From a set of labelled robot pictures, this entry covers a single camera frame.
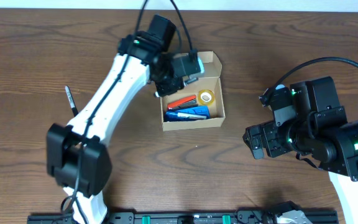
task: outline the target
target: black marker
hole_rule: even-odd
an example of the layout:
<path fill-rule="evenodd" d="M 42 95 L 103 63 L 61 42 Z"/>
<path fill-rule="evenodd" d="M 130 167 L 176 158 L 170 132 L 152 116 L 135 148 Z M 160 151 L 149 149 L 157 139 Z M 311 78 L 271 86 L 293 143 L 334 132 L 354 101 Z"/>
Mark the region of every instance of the black marker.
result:
<path fill-rule="evenodd" d="M 77 107 L 75 106 L 74 99 L 73 99 L 73 96 L 71 95 L 70 88 L 68 86 L 66 86 L 65 89 L 66 89 L 68 102 L 70 103 L 70 107 L 71 107 L 71 110 L 73 112 L 73 115 L 77 116 L 78 110 L 77 110 Z"/>

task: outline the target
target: wooden table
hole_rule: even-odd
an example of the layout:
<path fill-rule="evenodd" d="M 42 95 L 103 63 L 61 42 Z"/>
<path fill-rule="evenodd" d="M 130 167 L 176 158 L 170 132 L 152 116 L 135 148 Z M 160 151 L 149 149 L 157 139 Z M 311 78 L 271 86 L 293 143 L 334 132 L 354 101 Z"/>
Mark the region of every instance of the wooden table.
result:
<path fill-rule="evenodd" d="M 141 25 L 147 29 L 147 11 Z M 173 11 L 159 11 L 179 27 Z M 138 11 L 0 9 L 0 223 L 24 223 L 32 212 L 57 212 L 65 197 L 45 168 L 45 134 L 72 117 L 64 85 L 83 108 L 109 71 L 120 38 Z M 272 119 L 257 97 L 289 69 L 312 58 L 358 61 L 358 14 L 183 12 L 199 50 L 223 63 L 226 120 L 221 128 L 163 132 L 153 85 L 120 120 L 104 189 L 109 207 L 137 211 L 235 210 L 292 200 L 302 207 L 341 204 L 327 172 L 294 153 L 254 160 L 246 127 Z M 183 51 L 188 50 L 182 32 Z M 358 70 L 339 62 L 304 68 L 285 84 L 330 75 L 349 121 L 358 119 Z"/>

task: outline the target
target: wooden table surface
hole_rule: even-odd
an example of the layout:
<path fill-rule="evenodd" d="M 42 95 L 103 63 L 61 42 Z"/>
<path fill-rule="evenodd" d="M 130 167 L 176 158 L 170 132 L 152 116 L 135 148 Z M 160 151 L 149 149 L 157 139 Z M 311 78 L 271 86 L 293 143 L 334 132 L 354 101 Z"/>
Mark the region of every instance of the wooden table surface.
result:
<path fill-rule="evenodd" d="M 154 13 L 147 11 L 142 29 Z M 138 11 L 0 9 L 0 223 L 25 223 L 32 212 L 58 212 L 65 197 L 45 167 L 45 134 L 72 117 L 64 86 L 83 108 L 108 73 L 120 38 Z M 258 96 L 307 60 L 358 61 L 358 13 L 183 12 L 193 45 L 223 63 L 226 120 L 221 128 L 163 132 L 153 85 L 132 100 L 113 134 L 110 207 L 137 211 L 235 210 L 292 200 L 343 212 L 327 172 L 294 153 L 254 160 L 246 127 L 272 119 Z M 183 50 L 188 49 L 182 31 Z M 176 47 L 177 40 L 172 42 Z M 289 85 L 330 75 L 349 121 L 358 119 L 358 69 L 339 62 L 312 65 Z"/>

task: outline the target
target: blue object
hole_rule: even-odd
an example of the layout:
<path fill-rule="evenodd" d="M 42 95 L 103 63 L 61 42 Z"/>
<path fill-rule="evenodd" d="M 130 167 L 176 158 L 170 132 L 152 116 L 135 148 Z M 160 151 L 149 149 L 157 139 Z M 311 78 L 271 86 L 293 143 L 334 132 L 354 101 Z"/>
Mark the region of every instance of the blue object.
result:
<path fill-rule="evenodd" d="M 208 106 L 196 106 L 193 108 L 186 108 L 182 110 L 176 110 L 175 112 L 189 113 L 189 114 L 197 114 L 206 116 L 206 119 L 210 119 Z"/>
<path fill-rule="evenodd" d="M 205 116 L 206 119 L 210 119 L 209 110 L 207 106 L 196 106 L 193 108 L 187 108 L 176 111 L 167 111 L 165 113 L 165 121 L 195 121 L 196 119 L 184 118 L 178 116 L 178 113 L 195 114 Z"/>

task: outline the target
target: white backdrop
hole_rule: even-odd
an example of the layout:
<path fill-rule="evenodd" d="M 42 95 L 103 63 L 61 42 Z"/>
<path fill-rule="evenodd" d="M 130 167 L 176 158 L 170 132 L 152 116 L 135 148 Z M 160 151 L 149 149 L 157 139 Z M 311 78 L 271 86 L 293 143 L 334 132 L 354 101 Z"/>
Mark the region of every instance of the white backdrop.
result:
<path fill-rule="evenodd" d="M 358 0 L 176 0 L 181 10 L 358 12 Z M 0 0 L 0 7 L 139 9 L 143 0 Z M 147 9 L 173 9 L 169 0 L 149 0 Z"/>

